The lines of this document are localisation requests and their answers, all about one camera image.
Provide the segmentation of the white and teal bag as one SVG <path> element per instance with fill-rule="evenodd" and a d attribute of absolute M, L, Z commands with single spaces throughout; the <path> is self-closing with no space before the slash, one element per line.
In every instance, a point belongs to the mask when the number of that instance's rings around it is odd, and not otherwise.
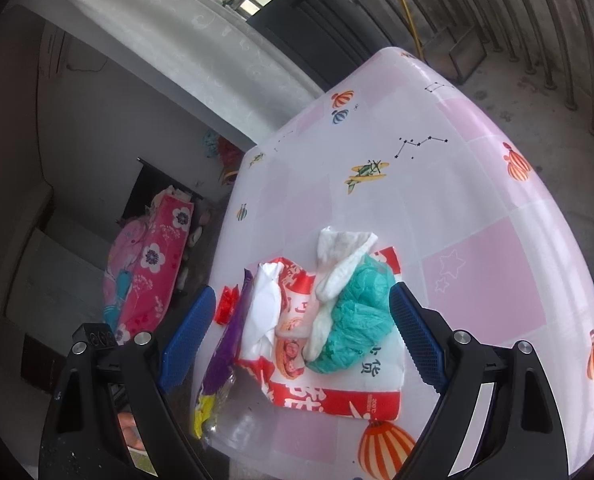
<path fill-rule="evenodd" d="M 306 367 L 329 375 L 364 359 L 393 330 L 389 293 L 396 274 L 373 257 L 373 232 L 322 229 L 314 298 L 318 312 L 303 349 Z"/>

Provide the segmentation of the metal balcony railing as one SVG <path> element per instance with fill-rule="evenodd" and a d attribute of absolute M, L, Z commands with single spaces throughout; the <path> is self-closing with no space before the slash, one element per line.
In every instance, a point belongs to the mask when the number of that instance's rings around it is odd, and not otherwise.
<path fill-rule="evenodd" d="M 584 110 L 594 134 L 594 0 L 416 0 L 431 24 L 472 26 Z"/>

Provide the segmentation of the pink floral bedding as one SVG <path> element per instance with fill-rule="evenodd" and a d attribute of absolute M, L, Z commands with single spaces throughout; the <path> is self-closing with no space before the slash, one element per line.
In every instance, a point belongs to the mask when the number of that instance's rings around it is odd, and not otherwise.
<path fill-rule="evenodd" d="M 192 199 L 166 188 L 146 214 L 122 228 L 111 245 L 103 279 L 103 320 L 117 344 L 152 332 L 167 313 L 194 212 Z"/>

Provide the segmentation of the yellow purple chip bag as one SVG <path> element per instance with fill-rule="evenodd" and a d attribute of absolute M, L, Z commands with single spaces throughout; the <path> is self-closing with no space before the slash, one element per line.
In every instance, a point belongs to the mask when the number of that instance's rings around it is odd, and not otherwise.
<path fill-rule="evenodd" d="M 234 366 L 250 306 L 252 284 L 254 277 L 246 269 L 242 290 L 234 303 L 233 314 L 212 354 L 198 390 L 193 411 L 193 436 L 197 439 L 202 439 L 208 434 L 207 424 L 214 420 L 216 407 L 227 397 L 227 391 L 234 382 Z"/>

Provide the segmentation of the red white plastic package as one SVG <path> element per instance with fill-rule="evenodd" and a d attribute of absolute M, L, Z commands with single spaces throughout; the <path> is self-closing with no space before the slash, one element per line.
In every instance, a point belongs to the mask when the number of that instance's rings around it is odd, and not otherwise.
<path fill-rule="evenodd" d="M 323 302 L 315 275 L 298 264 L 285 258 L 260 264 L 236 363 L 280 408 L 397 419 L 404 344 L 388 298 L 399 270 L 392 248 L 364 255 Z"/>

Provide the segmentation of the red plastic wrapper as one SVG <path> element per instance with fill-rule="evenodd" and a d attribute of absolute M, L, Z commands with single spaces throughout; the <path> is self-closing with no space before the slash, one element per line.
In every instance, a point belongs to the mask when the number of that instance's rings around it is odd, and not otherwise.
<path fill-rule="evenodd" d="M 224 286 L 216 305 L 216 314 L 214 315 L 214 322 L 219 326 L 225 326 L 230 321 L 239 303 L 240 290 L 239 286 L 234 287 Z"/>

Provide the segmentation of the pink patterned tablecloth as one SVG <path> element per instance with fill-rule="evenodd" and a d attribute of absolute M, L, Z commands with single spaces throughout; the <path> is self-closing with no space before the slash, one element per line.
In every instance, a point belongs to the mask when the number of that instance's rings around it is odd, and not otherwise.
<path fill-rule="evenodd" d="M 449 81 L 382 49 L 246 154 L 210 285 L 276 257 L 313 273 L 322 229 L 374 233 L 449 326 L 536 348 L 578 470 L 594 454 L 594 284 L 539 171 Z M 437 399 L 391 335 L 336 378 L 247 364 L 206 439 L 279 479 L 385 479 Z"/>

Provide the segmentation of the white sheer curtain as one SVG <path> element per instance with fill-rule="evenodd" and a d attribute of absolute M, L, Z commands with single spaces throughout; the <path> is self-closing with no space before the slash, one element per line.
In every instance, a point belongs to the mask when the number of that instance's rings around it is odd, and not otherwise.
<path fill-rule="evenodd" d="M 249 150 L 322 93 L 219 0 L 15 0 Z"/>

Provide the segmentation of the metal frame stand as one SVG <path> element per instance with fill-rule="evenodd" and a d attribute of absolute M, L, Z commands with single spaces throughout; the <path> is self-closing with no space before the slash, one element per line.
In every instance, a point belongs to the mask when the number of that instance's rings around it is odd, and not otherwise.
<path fill-rule="evenodd" d="M 452 84 L 464 84 L 487 57 L 474 26 L 445 27 L 424 45 L 426 63 Z"/>

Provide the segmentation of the clothes and bags pile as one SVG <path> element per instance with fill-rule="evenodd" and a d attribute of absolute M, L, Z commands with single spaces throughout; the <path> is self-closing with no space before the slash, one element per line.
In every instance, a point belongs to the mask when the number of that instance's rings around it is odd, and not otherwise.
<path fill-rule="evenodd" d="M 213 130 L 206 132 L 202 138 L 202 144 L 204 144 L 206 156 L 217 159 L 222 165 L 221 184 L 233 185 L 238 176 L 244 152 Z"/>

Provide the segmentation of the dark metal cabinet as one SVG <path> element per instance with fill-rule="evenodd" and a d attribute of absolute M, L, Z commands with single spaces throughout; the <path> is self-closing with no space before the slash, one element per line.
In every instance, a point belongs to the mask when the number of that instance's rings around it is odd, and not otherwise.
<path fill-rule="evenodd" d="M 348 0 L 271 0 L 248 24 L 324 91 L 391 44 Z"/>

